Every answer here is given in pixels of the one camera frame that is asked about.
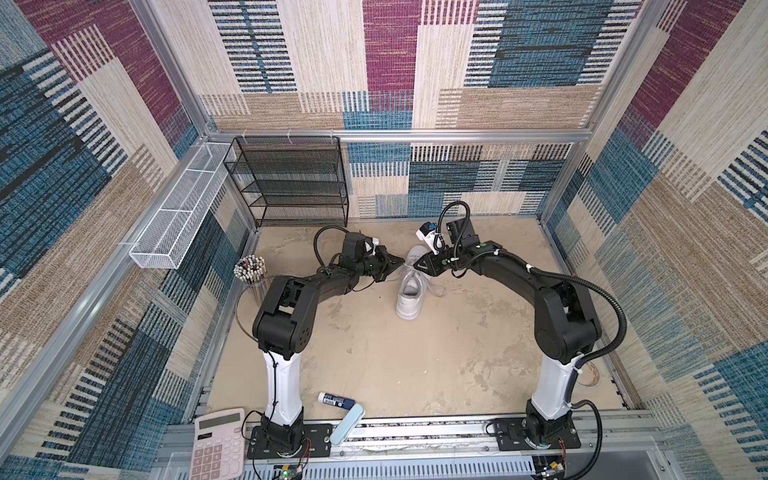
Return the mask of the white leather sneaker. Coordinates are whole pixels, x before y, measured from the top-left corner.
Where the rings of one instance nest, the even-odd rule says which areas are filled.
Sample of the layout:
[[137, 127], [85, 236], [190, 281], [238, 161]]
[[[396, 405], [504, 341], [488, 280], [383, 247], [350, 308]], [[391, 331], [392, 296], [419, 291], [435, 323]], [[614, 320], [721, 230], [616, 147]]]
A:
[[432, 278], [415, 269], [415, 263], [430, 250], [423, 245], [416, 245], [408, 252], [403, 265], [403, 275], [398, 291], [396, 313], [404, 320], [414, 320], [421, 312], [427, 293], [440, 298], [446, 290], [441, 285], [432, 283]]

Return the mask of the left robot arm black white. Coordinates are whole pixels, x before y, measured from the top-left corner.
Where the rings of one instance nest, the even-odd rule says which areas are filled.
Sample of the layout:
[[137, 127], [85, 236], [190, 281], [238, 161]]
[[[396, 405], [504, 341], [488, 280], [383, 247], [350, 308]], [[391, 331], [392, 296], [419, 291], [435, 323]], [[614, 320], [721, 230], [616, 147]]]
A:
[[339, 229], [341, 252], [309, 276], [279, 275], [264, 297], [252, 335], [267, 369], [267, 405], [260, 420], [265, 446], [294, 454], [304, 445], [304, 407], [300, 396], [301, 355], [309, 344], [318, 306], [354, 291], [363, 277], [381, 283], [405, 264], [373, 237]]

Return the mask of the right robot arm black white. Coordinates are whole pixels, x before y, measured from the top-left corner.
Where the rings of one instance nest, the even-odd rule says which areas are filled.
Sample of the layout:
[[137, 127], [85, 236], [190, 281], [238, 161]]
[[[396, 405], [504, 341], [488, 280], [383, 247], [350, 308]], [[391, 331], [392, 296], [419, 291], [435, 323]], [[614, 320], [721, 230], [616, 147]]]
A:
[[431, 277], [470, 270], [499, 282], [532, 305], [542, 365], [536, 391], [526, 404], [523, 431], [531, 447], [546, 448], [572, 428], [579, 361], [602, 334], [589, 289], [562, 274], [536, 269], [496, 242], [482, 242], [467, 219], [452, 221], [448, 227], [451, 246], [434, 223], [426, 222], [417, 230], [428, 252], [415, 262], [415, 268]]

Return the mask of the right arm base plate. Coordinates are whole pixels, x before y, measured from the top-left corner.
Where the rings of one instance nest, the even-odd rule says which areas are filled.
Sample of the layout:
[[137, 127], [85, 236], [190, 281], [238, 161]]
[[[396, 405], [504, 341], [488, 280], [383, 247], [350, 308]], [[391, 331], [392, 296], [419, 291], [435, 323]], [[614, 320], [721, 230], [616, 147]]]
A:
[[571, 414], [557, 420], [540, 420], [536, 416], [497, 418], [486, 425], [486, 433], [496, 439], [500, 451], [581, 447]]

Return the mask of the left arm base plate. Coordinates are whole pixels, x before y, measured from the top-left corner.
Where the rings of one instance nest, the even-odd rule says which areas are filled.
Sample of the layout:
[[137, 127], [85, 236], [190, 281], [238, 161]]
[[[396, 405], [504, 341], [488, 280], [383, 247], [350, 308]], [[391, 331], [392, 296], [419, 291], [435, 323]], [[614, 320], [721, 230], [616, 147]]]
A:
[[299, 459], [305, 454], [310, 459], [326, 458], [331, 453], [331, 423], [303, 424], [298, 427], [279, 427], [271, 424], [266, 433], [255, 425], [246, 443], [247, 460]]

